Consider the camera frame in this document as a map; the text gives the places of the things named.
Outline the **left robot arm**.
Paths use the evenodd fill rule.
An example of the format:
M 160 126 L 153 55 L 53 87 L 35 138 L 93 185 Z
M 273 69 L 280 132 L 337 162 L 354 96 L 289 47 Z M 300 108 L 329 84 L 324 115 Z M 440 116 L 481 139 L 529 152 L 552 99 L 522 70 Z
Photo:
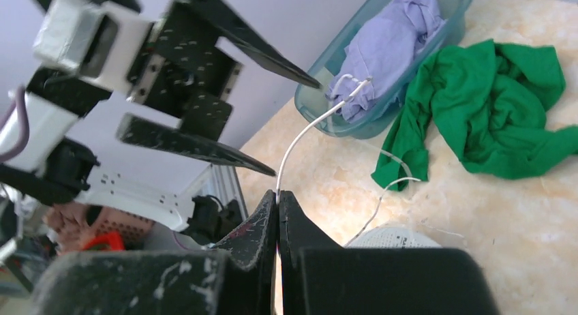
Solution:
M 272 177 L 271 167 L 219 141 L 241 65 L 218 39 L 270 72 L 315 89 L 320 83 L 224 0 L 171 0 L 158 21 L 144 19 L 137 0 L 35 1 L 44 11 L 33 45 L 41 66 L 1 120 L 1 184 L 12 189 L 12 204 L 110 207 L 211 243 L 240 225 L 237 202 L 221 206 L 193 190 L 173 194 L 124 179 L 68 131 L 121 92 L 178 120 L 168 127 L 126 114 L 121 142 Z

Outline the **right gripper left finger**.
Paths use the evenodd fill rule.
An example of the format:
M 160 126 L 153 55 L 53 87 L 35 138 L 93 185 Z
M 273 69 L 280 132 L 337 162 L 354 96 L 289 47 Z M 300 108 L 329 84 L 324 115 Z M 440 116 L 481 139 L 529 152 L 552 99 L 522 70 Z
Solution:
M 264 193 L 256 210 L 215 248 L 224 255 L 210 314 L 274 314 L 277 205 Z

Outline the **white filament spool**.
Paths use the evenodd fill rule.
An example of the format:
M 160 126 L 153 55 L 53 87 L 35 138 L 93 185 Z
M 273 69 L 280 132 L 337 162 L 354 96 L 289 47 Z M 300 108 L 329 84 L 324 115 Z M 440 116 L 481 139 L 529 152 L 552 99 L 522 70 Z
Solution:
M 346 248 L 440 248 L 439 243 L 407 228 L 381 226 L 368 230 L 345 245 Z

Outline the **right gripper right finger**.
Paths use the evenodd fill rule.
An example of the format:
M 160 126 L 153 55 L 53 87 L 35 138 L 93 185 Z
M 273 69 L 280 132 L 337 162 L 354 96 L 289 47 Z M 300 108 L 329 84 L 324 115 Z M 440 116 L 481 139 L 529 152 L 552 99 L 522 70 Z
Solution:
M 341 246 L 310 220 L 291 191 L 279 194 L 279 233 L 277 246 L 282 266 L 283 311 L 305 314 L 305 266 L 301 260 L 305 249 Z

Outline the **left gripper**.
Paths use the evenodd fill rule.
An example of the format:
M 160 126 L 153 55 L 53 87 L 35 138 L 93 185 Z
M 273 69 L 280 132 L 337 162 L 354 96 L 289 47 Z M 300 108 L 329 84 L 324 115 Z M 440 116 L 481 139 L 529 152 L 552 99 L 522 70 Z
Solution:
M 179 122 L 168 127 L 127 113 L 116 137 L 125 144 L 274 177 L 270 166 L 217 142 L 232 114 L 227 99 L 243 67 L 216 46 L 221 36 L 261 68 L 314 89 L 321 87 L 224 0 L 172 0 L 144 45 L 130 99 Z

